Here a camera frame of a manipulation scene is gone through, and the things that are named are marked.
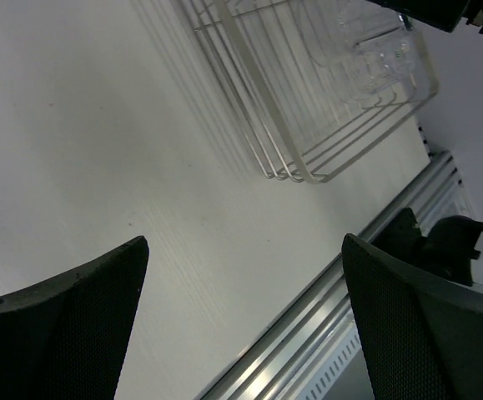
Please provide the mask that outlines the clear glass cup four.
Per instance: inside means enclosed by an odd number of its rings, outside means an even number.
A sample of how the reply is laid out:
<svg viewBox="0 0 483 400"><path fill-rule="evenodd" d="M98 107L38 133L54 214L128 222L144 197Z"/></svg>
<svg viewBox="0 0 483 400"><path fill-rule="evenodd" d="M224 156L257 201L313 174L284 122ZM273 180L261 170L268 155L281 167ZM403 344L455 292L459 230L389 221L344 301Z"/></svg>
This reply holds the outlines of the clear glass cup four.
<svg viewBox="0 0 483 400"><path fill-rule="evenodd" d="M339 5L338 33L356 100L379 93L415 68L412 35L394 10L367 1L344 1Z"/></svg>

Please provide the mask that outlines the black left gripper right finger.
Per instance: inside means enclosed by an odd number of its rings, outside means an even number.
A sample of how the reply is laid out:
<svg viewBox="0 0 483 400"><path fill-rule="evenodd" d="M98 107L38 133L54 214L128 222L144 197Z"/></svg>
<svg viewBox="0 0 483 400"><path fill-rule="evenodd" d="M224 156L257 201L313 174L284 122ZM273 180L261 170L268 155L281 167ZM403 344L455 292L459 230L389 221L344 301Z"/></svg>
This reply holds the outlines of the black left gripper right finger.
<svg viewBox="0 0 483 400"><path fill-rule="evenodd" d="M483 293L352 234L341 252L375 398L483 399Z"/></svg>

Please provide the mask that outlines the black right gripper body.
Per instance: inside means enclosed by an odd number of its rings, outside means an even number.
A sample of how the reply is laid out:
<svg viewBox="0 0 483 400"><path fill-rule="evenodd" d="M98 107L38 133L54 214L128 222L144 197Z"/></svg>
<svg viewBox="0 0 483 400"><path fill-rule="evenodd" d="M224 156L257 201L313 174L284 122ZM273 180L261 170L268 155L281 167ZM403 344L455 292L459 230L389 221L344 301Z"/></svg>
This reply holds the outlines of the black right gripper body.
<svg viewBox="0 0 483 400"><path fill-rule="evenodd" d="M461 20L483 34L483 0L372 0L408 18L452 33Z"/></svg>

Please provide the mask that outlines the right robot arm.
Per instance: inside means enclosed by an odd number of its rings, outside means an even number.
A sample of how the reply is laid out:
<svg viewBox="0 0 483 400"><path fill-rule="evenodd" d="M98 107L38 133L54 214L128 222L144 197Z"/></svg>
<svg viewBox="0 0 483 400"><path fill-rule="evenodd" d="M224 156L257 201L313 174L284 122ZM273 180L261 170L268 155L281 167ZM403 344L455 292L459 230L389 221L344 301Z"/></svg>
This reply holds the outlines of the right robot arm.
<svg viewBox="0 0 483 400"><path fill-rule="evenodd" d="M483 33L483 1L377 1L377 5L452 33L464 21ZM373 245L428 273L483 293L483 222L453 215L437 221L427 236L402 210Z"/></svg>

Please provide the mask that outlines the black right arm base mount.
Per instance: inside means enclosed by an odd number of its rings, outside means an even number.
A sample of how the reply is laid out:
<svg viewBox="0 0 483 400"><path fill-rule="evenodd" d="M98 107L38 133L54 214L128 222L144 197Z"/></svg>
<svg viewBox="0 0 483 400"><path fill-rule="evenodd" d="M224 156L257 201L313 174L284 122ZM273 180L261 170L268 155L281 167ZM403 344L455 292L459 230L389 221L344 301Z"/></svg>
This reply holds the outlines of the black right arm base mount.
<svg viewBox="0 0 483 400"><path fill-rule="evenodd" d="M374 239L379 250L412 264L423 236L411 208L402 208Z"/></svg>

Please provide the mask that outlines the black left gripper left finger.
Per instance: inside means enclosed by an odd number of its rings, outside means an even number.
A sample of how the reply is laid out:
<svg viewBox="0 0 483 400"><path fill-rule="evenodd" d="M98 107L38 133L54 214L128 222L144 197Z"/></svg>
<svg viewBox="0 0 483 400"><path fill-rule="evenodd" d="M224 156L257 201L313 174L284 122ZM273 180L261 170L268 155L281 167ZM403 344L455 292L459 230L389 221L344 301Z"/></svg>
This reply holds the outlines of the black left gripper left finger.
<svg viewBox="0 0 483 400"><path fill-rule="evenodd" d="M112 399L148 266L136 237L0 296L0 399Z"/></svg>

